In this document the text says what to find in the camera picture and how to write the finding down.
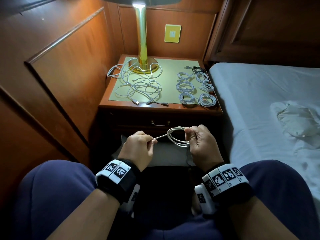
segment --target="metal handle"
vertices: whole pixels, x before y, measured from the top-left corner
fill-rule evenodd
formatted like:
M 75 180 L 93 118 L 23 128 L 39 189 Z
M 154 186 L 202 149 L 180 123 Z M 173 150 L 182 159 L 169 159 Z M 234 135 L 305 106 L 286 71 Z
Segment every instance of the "metal handle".
M 165 125 L 161 125 L 161 124 L 155 124 L 154 120 L 151 120 L 151 124 L 154 126 L 165 126 Z

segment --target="switch plate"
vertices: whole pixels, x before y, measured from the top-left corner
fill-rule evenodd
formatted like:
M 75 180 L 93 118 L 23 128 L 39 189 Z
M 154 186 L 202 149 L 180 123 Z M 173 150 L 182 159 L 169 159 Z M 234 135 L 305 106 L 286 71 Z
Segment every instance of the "switch plate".
M 181 33 L 181 25 L 166 24 L 164 41 L 170 43 L 179 43 Z

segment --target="white cable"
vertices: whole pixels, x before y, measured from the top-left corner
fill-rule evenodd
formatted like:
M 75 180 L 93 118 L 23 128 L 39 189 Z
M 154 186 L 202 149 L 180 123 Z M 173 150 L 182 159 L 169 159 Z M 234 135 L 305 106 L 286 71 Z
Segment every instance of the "white cable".
M 186 81 L 187 81 L 187 80 L 190 80 L 193 75 L 194 75 L 194 74 L 189 75 L 189 74 L 186 73 L 186 72 L 178 72 L 178 78 L 179 78 L 179 79 L 185 79 Z
M 216 103 L 217 103 L 217 99 L 213 95 L 210 95 L 210 94 L 207 94 L 207 93 L 203 93 L 203 94 L 200 95 L 198 103 L 201 106 L 208 108 L 208 107 L 211 107 L 211 106 L 215 106 Z
M 195 86 L 191 82 L 186 81 L 184 78 L 182 78 L 177 83 L 176 88 L 179 92 L 193 92 L 195 90 Z
M 203 82 L 209 82 L 209 77 L 206 73 L 204 72 L 198 72 L 195 77 L 197 78 L 197 81 L 200 82 L 200 83 L 203 83 Z
M 214 91 L 214 86 L 211 85 L 210 83 L 207 82 L 203 82 L 201 87 L 198 87 L 199 89 L 201 89 L 202 91 L 205 92 L 213 92 Z
M 180 93 L 179 100 L 182 104 L 193 104 L 196 100 L 199 101 L 196 97 L 188 92 Z
M 175 127 L 175 128 L 171 128 L 168 130 L 168 132 L 163 135 L 163 136 L 159 136 L 157 138 L 154 138 L 154 140 L 156 139 L 159 139 L 159 138 L 162 138 L 162 137 L 165 137 L 167 136 L 169 138 L 170 141 L 172 141 L 174 144 L 176 144 L 177 146 L 179 147 L 189 147 L 190 146 L 190 143 L 188 141 L 182 141 L 182 140 L 178 140 L 176 138 L 174 138 L 171 133 L 174 132 L 174 131 L 178 131 L 178 130 L 184 130 L 186 127 L 182 127 L 182 126 L 178 126 L 178 127 Z
M 122 96 L 122 97 L 128 97 L 130 98 L 135 104 L 139 104 L 139 102 L 135 99 L 132 98 L 132 96 L 134 95 L 135 92 L 139 92 L 143 95 L 145 95 L 148 99 L 150 99 L 147 104 L 149 103 L 158 103 L 155 101 L 155 99 L 157 99 L 159 96 L 160 96 L 160 92 L 162 90 L 162 86 L 160 85 L 160 83 L 158 83 L 156 80 L 151 80 L 149 78 L 158 78 L 161 74 L 162 74 L 162 67 L 160 64 L 158 63 L 151 63 L 150 64 L 150 71 L 151 71 L 151 76 L 147 75 L 140 67 L 138 66 L 135 66 L 136 63 L 134 63 L 133 65 L 129 66 L 127 69 L 124 69 L 130 61 L 132 60 L 137 60 L 137 58 L 132 58 L 130 60 L 128 60 L 125 64 L 117 64 L 113 67 L 110 68 L 110 70 L 108 71 L 107 73 L 107 76 L 110 76 L 110 77 L 113 77 L 113 78 L 116 78 L 116 79 L 122 79 L 124 84 L 120 85 L 119 87 L 116 88 L 115 90 L 115 93 L 118 95 L 118 96 Z M 159 68 L 161 69 L 161 72 L 159 73 L 158 76 L 156 77 L 153 77 L 153 74 L 152 74 L 152 70 L 151 70 L 151 66 L 153 64 L 157 64 L 159 66 Z M 113 74 L 111 75 L 111 72 L 113 71 L 113 69 L 116 68 L 118 70 L 120 70 L 120 72 L 118 74 Z M 137 78 L 137 79 L 134 79 L 133 82 L 139 80 L 139 79 L 144 79 L 142 81 L 138 81 L 136 83 L 131 83 L 129 81 L 129 77 L 130 77 L 130 74 L 133 72 L 133 70 L 135 69 L 140 69 L 145 76 L 147 76 L 148 78 L 146 77 L 140 77 L 140 78 Z M 124 87 L 124 86 L 129 86 L 128 88 L 128 92 L 127 94 L 123 95 L 123 94 L 119 94 L 117 93 L 117 90 L 120 88 L 120 87 Z M 147 92 L 147 88 L 153 88 L 154 89 L 154 92 Z

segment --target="yellow mat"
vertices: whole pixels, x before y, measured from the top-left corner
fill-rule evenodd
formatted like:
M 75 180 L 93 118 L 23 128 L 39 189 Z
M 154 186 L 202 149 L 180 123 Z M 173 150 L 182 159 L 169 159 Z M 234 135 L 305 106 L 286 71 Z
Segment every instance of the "yellow mat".
M 130 60 L 132 57 L 126 57 L 124 60 L 124 64 Z M 157 99 L 157 102 L 159 103 L 172 103 L 172 104 L 181 104 L 179 100 L 179 94 L 180 92 L 177 91 L 176 85 L 177 82 L 179 81 L 178 78 L 178 72 L 185 72 L 188 74 L 192 74 L 191 69 L 184 69 L 184 67 L 189 66 L 189 67 L 199 67 L 198 61 L 194 60 L 170 60 L 170 59 L 157 59 L 158 63 L 162 66 L 162 74 L 158 78 L 155 78 L 154 80 L 157 80 L 159 84 L 162 85 L 162 91 L 160 92 L 160 96 Z M 160 73 L 160 68 L 153 73 L 153 76 L 158 76 Z M 129 77 L 129 82 L 134 83 L 132 80 L 139 78 L 139 77 L 146 77 L 144 74 L 139 75 L 136 73 L 131 73 Z M 196 76 L 192 76 L 192 80 L 190 81 L 194 87 L 195 91 L 193 92 L 193 96 L 196 98 L 199 98 L 200 94 L 204 93 L 202 90 L 198 89 L 198 87 L 201 86 L 201 83 L 196 80 Z M 115 93 L 115 90 L 120 86 L 124 84 L 122 79 L 117 79 L 117 82 L 113 88 L 112 94 L 109 98 L 109 100 L 114 100 L 114 101 L 131 101 L 128 97 L 122 97 L 118 96 Z M 128 86 L 123 86 L 117 90 L 118 94 L 121 95 L 126 95 L 128 93 L 129 85 Z M 147 92 L 153 92 L 154 89 L 147 89 Z M 150 99 L 143 94 L 139 92 L 135 92 L 134 95 L 132 96 L 133 99 L 138 100 L 139 102 L 148 102 Z

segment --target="lamp light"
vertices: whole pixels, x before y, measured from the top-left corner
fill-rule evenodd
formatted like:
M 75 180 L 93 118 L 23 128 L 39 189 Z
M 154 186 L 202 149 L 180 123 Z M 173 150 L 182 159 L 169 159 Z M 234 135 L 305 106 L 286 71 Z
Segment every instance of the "lamp light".
M 133 72 L 143 74 L 151 73 L 158 70 L 158 62 L 151 57 L 148 57 L 147 52 L 147 6 L 167 5 L 178 3 L 181 0 L 105 0 L 112 3 L 132 5 L 135 9 L 137 30 L 138 30 L 138 61 L 132 60 L 129 66 L 132 66 Z

